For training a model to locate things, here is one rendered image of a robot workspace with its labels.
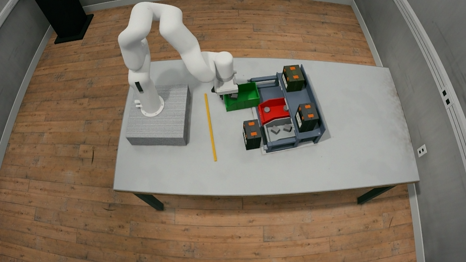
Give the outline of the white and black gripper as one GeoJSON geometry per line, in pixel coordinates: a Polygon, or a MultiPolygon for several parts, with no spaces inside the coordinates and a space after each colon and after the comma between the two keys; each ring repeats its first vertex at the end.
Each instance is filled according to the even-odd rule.
{"type": "MultiPolygon", "coordinates": [[[[237,85],[237,86],[238,86],[238,89],[239,89],[239,85],[236,83],[235,74],[234,74],[234,76],[233,76],[233,84],[234,84],[234,85],[237,85]]],[[[217,91],[216,91],[216,88],[217,88],[217,87],[220,87],[220,86],[219,86],[219,80],[215,77],[215,78],[214,78],[214,86],[213,86],[213,88],[211,89],[211,91],[214,92],[214,93],[217,93],[217,91]]],[[[231,94],[228,94],[228,95],[229,95],[229,99],[230,99],[231,96],[232,96],[232,93],[231,93],[231,94]]],[[[220,98],[223,100],[223,95],[220,95],[220,98]]]]}

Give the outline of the red open bin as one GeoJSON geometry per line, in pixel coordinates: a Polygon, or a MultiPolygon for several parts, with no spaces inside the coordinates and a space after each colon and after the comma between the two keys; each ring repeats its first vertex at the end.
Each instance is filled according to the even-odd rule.
{"type": "Polygon", "coordinates": [[[258,105],[258,111],[262,126],[274,119],[282,119],[290,117],[288,111],[284,111],[284,105],[286,105],[284,98],[269,99],[260,105],[258,105]],[[264,108],[269,107],[270,112],[265,113],[264,108]]]}

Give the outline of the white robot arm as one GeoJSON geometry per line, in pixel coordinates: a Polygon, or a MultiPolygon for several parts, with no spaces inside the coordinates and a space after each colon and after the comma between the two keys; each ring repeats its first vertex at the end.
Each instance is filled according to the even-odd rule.
{"type": "Polygon", "coordinates": [[[164,100],[150,79],[151,57],[145,37],[151,30],[152,20],[160,21],[160,34],[179,52],[192,76],[202,83],[210,83],[216,77],[220,86],[216,88],[217,95],[238,92],[238,86],[233,84],[237,72],[233,70],[233,56],[229,52],[201,52],[196,37],[182,24],[182,11],[178,7],[141,2],[133,7],[129,24],[119,34],[118,43],[129,69],[129,85],[139,99],[134,103],[140,104],[136,107],[140,107],[143,115],[155,117],[164,109],[164,100]]]}

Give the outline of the green bin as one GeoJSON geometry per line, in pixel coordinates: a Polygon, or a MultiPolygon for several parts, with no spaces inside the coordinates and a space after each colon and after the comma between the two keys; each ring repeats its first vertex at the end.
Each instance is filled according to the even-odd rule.
{"type": "Polygon", "coordinates": [[[255,82],[239,84],[238,92],[234,94],[238,94],[237,100],[229,99],[228,94],[224,95],[227,112],[248,107],[255,107],[260,104],[260,97],[255,82]]]}

